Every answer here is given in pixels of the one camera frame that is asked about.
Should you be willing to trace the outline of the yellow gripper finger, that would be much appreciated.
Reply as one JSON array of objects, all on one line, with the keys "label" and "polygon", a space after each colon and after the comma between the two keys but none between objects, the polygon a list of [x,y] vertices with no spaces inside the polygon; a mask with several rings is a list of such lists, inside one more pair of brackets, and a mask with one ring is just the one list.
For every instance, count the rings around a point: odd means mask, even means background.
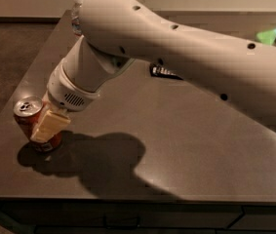
[{"label": "yellow gripper finger", "polygon": [[48,92],[45,92],[45,94],[42,96],[42,101],[43,104],[46,105],[50,105],[50,100],[49,100],[49,96],[48,96]]},{"label": "yellow gripper finger", "polygon": [[69,117],[57,114],[50,109],[42,113],[34,125],[30,139],[34,142],[48,142],[54,135],[65,129],[71,120]]}]

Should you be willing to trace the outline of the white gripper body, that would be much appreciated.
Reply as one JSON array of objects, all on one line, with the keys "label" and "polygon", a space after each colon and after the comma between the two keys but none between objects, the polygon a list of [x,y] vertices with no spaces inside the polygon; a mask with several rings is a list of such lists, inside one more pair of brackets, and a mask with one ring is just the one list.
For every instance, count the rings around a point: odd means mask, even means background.
[{"label": "white gripper body", "polygon": [[70,112],[84,110],[99,97],[98,92],[83,91],[68,79],[63,69],[63,60],[60,61],[49,78],[46,95],[53,106],[64,108]]}]

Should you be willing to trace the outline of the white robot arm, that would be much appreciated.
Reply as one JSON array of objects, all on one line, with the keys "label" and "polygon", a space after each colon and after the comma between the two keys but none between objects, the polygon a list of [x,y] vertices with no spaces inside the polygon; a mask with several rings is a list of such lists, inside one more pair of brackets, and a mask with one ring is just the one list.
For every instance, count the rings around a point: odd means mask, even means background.
[{"label": "white robot arm", "polygon": [[163,19],[137,0],[83,0],[82,35],[52,72],[31,140],[44,143],[84,110],[128,59],[158,63],[276,132],[276,46]]}]

